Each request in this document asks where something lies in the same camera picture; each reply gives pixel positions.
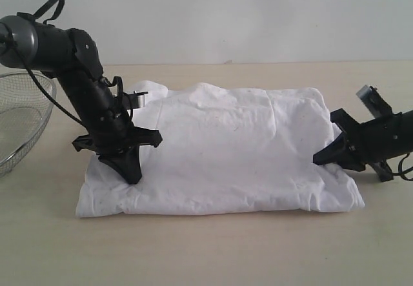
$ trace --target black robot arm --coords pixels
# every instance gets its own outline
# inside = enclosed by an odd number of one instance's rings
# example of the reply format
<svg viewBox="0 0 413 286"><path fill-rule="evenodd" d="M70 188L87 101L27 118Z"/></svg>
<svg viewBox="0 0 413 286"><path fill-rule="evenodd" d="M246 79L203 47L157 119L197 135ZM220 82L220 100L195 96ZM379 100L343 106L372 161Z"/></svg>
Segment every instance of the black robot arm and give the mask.
<svg viewBox="0 0 413 286"><path fill-rule="evenodd" d="M357 95L374 119L358 123L342 108L332 112L331 122L342 133L329 146L314 154L313 162L317 165L337 163L344 169L358 172L370 165L380 181L390 181L394 176L413 180L406 177L413 167L403 170L403 161L413 151L413 110L394 114L391 106L372 86L364 86ZM405 154L398 172L393 173L387 160Z"/></svg>
<svg viewBox="0 0 413 286"><path fill-rule="evenodd" d="M85 31L61 30L48 24L59 16L64 1L49 0L33 15L17 13L0 19L0 63L27 69L38 87L32 70L57 78L79 119L66 113L88 131L73 141L74 148L96 152L100 162L127 183L136 184L142 177L139 146L157 147L162 142L158 130L135 127L132 122L133 109L145 92L126 94L120 77L111 83L103 76L96 44ZM36 20L56 3L54 15L38 23ZM116 85L114 96L110 87Z"/></svg>

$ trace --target basket rim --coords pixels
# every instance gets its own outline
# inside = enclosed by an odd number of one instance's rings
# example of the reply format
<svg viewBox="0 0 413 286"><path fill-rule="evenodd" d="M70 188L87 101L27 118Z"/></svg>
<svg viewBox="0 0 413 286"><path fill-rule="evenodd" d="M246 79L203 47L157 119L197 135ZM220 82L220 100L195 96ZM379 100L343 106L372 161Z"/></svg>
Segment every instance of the basket rim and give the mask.
<svg viewBox="0 0 413 286"><path fill-rule="evenodd" d="M50 83L50 85L52 86L52 93L51 93L51 97L53 99L56 99L56 94L57 94L57 87L55 82L53 81L53 79L50 79L46 76L44 76L42 73L40 72L33 72L34 75L36 77L41 77L43 79L45 79L46 81L48 81ZM19 72L9 72L9 73L4 73L4 74L0 74L0 80L2 80L2 78L7 77L7 76L14 76L14 75L28 75L30 76L30 74L28 72L23 72L23 71L19 71ZM44 116L42 116L40 122L44 122L46 121L50 115L52 114L53 111L53 107L54 104L52 102L50 102L46 113L44 114ZM25 148L27 146L27 144L29 144L29 142L32 140L32 138L39 132L39 130L41 129L41 127L43 126L42 123L39 123L37 128L31 133L31 135L28 137L28 140L26 140L23 144L21 144L19 147L17 147L8 157L6 157L4 160L0 160L0 167L2 167L3 165L5 165L8 161L10 161L16 154L18 154L20 152L20 150L22 150L23 148Z"/></svg>

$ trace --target folded fabric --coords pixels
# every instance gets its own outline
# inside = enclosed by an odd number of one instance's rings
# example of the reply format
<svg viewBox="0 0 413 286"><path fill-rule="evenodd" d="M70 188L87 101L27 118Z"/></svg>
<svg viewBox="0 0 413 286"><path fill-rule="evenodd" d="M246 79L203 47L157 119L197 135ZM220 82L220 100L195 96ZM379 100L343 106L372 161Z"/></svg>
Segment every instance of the folded fabric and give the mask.
<svg viewBox="0 0 413 286"><path fill-rule="evenodd" d="M173 91L151 81L136 126L163 142L141 147L143 178L127 185L93 155L80 218L127 214L224 214L268 210L347 212L364 207L354 180L312 156L338 135L315 88L224 89L199 83Z"/></svg>

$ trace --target table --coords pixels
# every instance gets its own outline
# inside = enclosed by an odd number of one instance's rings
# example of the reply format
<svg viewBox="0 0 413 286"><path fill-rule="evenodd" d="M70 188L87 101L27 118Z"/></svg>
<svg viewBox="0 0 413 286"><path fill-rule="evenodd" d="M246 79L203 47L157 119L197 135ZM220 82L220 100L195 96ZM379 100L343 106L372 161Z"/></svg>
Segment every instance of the table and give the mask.
<svg viewBox="0 0 413 286"><path fill-rule="evenodd" d="M364 84L395 112L413 108L413 61L105 66L105 74L126 87L143 79L171 89L316 87L329 109L360 122L372 118L356 97ZM57 100L73 111L60 88ZM350 172L366 203L351 213L80 220L90 152L71 141L83 132L55 108L37 145L0 179L0 285L412 285L412 182Z"/></svg>

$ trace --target metal basket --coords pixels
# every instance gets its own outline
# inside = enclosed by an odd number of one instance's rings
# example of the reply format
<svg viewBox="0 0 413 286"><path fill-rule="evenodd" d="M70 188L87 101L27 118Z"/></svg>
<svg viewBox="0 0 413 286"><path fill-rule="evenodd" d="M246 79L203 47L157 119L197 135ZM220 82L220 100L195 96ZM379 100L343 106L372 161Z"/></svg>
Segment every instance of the metal basket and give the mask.
<svg viewBox="0 0 413 286"><path fill-rule="evenodd" d="M56 85L35 73L43 88L55 99ZM0 75L0 177L10 172L32 149L43 133L53 103L25 72Z"/></svg>

